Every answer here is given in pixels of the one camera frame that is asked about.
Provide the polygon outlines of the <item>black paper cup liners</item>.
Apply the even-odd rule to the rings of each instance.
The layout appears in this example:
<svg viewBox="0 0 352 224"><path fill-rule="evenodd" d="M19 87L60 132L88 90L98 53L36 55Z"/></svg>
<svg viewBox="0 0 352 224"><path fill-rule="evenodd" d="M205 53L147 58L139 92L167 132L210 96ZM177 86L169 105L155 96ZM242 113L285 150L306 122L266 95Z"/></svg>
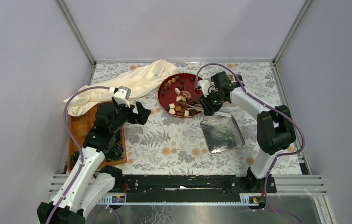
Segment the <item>black paper cup liners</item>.
<svg viewBox="0 0 352 224"><path fill-rule="evenodd" d="M110 163L111 165L120 165L127 162L127 155L124 149L125 141L124 135L121 131L116 133L116 140L118 144L113 146L111 149L105 149L103 151L105 155L104 163ZM77 162L79 156L79 150L71 137L69 137L69 165L72 168Z"/></svg>

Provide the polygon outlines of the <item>pink tin with white dividers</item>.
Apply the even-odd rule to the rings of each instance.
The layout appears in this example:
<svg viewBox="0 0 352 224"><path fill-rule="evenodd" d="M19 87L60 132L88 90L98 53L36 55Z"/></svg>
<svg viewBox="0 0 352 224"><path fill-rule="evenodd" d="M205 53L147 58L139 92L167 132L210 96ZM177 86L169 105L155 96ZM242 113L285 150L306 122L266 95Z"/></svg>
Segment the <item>pink tin with white dividers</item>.
<svg viewBox="0 0 352 224"><path fill-rule="evenodd" d="M213 85L211 92L224 91L225 93L225 102L223 103L222 107L238 106L237 104L233 104L231 102L231 94L234 89L240 89L238 80L243 82L241 78L241 75L227 75L225 72L219 72L210 78L210 83Z"/></svg>

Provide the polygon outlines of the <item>silver metal tongs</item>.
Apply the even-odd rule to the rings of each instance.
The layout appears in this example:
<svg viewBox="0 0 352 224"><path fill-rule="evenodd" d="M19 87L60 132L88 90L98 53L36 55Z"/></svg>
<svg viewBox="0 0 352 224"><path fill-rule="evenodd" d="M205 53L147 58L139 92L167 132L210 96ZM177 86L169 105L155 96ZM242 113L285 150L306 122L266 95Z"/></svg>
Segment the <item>silver metal tongs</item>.
<svg viewBox="0 0 352 224"><path fill-rule="evenodd" d="M188 110L193 109L193 110L197 110L200 112L203 111L202 105L199 102L197 102L191 98L186 98L185 100L180 99L180 100L178 100L178 103L184 109L188 109Z"/></svg>

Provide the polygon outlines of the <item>floral table mat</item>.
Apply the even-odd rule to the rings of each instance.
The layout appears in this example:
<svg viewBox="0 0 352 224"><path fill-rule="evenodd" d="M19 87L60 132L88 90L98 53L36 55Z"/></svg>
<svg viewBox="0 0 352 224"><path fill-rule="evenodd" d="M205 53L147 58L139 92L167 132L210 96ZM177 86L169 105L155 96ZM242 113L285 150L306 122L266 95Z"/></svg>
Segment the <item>floral table mat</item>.
<svg viewBox="0 0 352 224"><path fill-rule="evenodd" d="M179 73L198 74L201 78L210 78L223 71L224 66L241 75L246 88L264 102L282 104L269 62L230 62L218 66L176 64ZM230 113L236 119L245 145L212 154L200 126L204 119L202 114L192 118L168 114L158 103L157 89L139 101L152 113L146 125L126 124L124 127L127 163L120 168L125 174L244 175L255 162L260 149L256 140L256 121L240 108L233 107Z"/></svg>

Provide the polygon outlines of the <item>wooden compartment tray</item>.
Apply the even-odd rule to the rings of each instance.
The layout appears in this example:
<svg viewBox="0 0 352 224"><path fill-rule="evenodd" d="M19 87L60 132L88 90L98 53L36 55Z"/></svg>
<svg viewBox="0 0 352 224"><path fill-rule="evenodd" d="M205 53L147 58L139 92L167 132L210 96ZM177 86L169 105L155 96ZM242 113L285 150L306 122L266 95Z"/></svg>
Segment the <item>wooden compartment tray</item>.
<svg viewBox="0 0 352 224"><path fill-rule="evenodd" d="M91 108L86 114L79 116L79 117L72 117L70 116L70 131L77 140L78 144L82 147L83 142L85 139L85 136L89 132L89 130L94 127L94 121L95 121L95 114L98 110L98 105L95 105L93 108ZM122 132L124 135L124 128L122 127L119 131ZM127 155L127 150L126 150L126 142L124 146L126 155ZM102 163L99 165L99 168L103 168L105 165L110 165L110 163L104 163L104 160ZM66 173L71 172L73 169L69 165L69 155L68 155L68 160L67 160L67 168L65 170Z"/></svg>

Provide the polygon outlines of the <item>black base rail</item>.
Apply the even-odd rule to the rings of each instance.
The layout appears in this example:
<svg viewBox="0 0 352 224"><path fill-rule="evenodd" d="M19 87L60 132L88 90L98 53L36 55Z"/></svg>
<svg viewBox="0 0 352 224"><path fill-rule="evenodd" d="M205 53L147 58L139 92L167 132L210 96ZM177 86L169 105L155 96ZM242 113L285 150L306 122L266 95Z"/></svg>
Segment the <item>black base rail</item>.
<svg viewBox="0 0 352 224"><path fill-rule="evenodd" d="M277 192L269 177L251 181L236 175L122 175L112 192L128 203L240 203L240 195Z"/></svg>

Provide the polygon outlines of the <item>cream cloth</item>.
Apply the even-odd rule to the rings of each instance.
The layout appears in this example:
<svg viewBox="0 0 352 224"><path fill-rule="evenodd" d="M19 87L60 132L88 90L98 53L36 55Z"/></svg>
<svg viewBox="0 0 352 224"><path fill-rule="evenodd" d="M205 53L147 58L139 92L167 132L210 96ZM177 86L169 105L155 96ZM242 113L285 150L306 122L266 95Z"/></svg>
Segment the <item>cream cloth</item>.
<svg viewBox="0 0 352 224"><path fill-rule="evenodd" d="M90 87L127 87L131 90L129 99L140 98L158 87L165 79L177 73L177 67L164 59L149 65L124 72L117 77L92 85L84 85L80 90ZM114 93L108 89L93 89L80 93L67 106L67 113L73 117L86 114L96 104L112 99Z"/></svg>

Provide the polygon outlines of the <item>red round tray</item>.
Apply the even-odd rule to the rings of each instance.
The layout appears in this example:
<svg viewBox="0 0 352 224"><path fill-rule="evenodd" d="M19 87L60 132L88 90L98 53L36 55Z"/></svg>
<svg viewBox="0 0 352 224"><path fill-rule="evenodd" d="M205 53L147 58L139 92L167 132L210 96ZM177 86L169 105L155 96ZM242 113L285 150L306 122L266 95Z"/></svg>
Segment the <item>red round tray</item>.
<svg viewBox="0 0 352 224"><path fill-rule="evenodd" d="M196 75L179 73L166 78L159 87L157 98L159 105L168 114L179 118L190 118L201 112L187 105L189 99L198 101L203 95L195 88Z"/></svg>

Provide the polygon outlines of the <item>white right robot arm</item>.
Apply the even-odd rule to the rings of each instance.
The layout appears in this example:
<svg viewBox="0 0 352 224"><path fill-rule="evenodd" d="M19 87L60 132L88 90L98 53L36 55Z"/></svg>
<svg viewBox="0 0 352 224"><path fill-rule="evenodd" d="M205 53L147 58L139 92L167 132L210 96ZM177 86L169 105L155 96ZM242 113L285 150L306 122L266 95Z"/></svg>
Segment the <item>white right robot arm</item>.
<svg viewBox="0 0 352 224"><path fill-rule="evenodd" d="M252 192L263 191L278 156L285 153L296 140L289 108L265 103L251 94L240 79L232 82L225 72L215 74L210 81L197 80L196 88L203 93L199 103L206 116L214 115L224 102L228 102L241 107L255 118L260 150L255 162L247 170L245 186Z"/></svg>

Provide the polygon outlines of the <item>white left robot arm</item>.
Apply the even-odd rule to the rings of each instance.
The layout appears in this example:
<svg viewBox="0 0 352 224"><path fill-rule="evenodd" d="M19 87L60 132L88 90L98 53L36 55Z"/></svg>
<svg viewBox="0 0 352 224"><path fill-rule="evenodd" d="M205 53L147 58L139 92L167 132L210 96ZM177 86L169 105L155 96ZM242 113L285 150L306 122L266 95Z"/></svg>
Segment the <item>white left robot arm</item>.
<svg viewBox="0 0 352 224"><path fill-rule="evenodd" d="M116 134L125 123L146 124L150 109L141 102L127 106L115 101L99 104L94 126L86 135L79 158L61 189L50 202L42 202L37 215L40 224L84 224L91 210L108 191L122 188L122 171L104 166L93 184L95 171L105 159L105 150L118 143Z"/></svg>

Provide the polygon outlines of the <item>silver tin lid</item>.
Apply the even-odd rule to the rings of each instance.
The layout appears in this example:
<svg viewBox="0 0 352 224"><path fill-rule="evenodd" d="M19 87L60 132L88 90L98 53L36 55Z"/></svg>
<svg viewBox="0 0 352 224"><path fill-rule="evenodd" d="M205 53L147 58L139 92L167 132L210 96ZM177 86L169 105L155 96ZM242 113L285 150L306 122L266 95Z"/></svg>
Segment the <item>silver tin lid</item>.
<svg viewBox="0 0 352 224"><path fill-rule="evenodd" d="M216 154L245 145L244 137L233 116L218 116L200 122L201 129L210 153Z"/></svg>

